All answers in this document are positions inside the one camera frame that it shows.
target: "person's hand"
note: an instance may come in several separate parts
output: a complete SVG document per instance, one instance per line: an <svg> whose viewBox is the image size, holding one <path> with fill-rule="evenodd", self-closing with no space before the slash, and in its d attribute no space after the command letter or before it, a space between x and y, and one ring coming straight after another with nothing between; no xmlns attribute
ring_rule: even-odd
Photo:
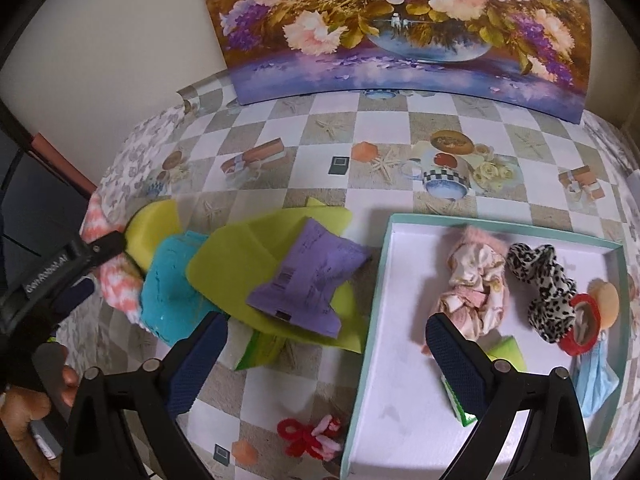
<svg viewBox="0 0 640 480"><path fill-rule="evenodd" d="M62 378L66 385L62 392L62 400L68 406L72 406L78 392L78 374L72 368L65 366L62 370ZM60 460L47 460L29 432L29 423L32 420L44 418L50 410L51 401L46 394L17 386L9 388L4 404L0 408L0 420L6 432L38 480L58 480L59 478Z"/></svg>

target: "black square marker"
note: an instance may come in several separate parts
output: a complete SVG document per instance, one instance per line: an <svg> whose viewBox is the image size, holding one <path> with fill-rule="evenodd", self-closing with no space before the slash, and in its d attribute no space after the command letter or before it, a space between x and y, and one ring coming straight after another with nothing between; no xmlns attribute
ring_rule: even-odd
<svg viewBox="0 0 640 480"><path fill-rule="evenodd" d="M348 169L348 156L334 156L334 158L331 159L331 167L329 168L330 175L345 175Z"/></svg>
<svg viewBox="0 0 640 480"><path fill-rule="evenodd" d="M222 446L216 444L216 447L213 450L213 460L220 462L223 466L228 466L229 459L230 453Z"/></svg>

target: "leopard print scrunchie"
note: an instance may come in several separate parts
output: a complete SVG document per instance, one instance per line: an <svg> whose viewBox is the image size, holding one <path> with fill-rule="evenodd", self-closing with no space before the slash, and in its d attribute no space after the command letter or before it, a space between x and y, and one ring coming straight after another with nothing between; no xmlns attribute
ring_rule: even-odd
<svg viewBox="0 0 640 480"><path fill-rule="evenodd" d="M521 282L532 283L540 292L529 305L529 324L545 341L558 342L574 326L575 310L569 301L577 290L575 281L564 275L564 267L556 261L556 249L513 244L507 266Z"/></svg>

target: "white tray with green edge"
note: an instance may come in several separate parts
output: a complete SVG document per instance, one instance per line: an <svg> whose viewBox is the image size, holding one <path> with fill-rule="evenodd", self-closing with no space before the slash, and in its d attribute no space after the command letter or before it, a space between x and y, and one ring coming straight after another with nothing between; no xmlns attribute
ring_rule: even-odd
<svg viewBox="0 0 640 480"><path fill-rule="evenodd" d="M620 400L629 344L629 298L622 245L555 229L473 218L394 214L382 247L360 384L342 458L342 479L435 480L458 453L474 425L456 419L440 369L420 350L436 298L447 290L446 260L462 229L473 225L508 245L552 244L567 275L586 292L591 280L613 283L620 315L609 330L608 361L620 385L585 419L590 454L604 445ZM527 322L536 291L507 270L510 301L497 338L514 336L527 371L572 370L572 358L545 342ZM527 412L518 412L489 478L502 478L518 445Z"/></svg>

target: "wall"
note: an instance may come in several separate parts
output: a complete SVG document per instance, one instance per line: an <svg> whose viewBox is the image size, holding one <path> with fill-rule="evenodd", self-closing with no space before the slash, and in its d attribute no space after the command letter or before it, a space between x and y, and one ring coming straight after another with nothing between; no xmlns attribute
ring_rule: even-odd
<svg viewBox="0 0 640 480"><path fill-rule="evenodd" d="M640 55L604 2L590 3L587 107L620 124ZM47 0L0 72L0 96L97 184L136 123L224 67L203 0Z"/></svg>

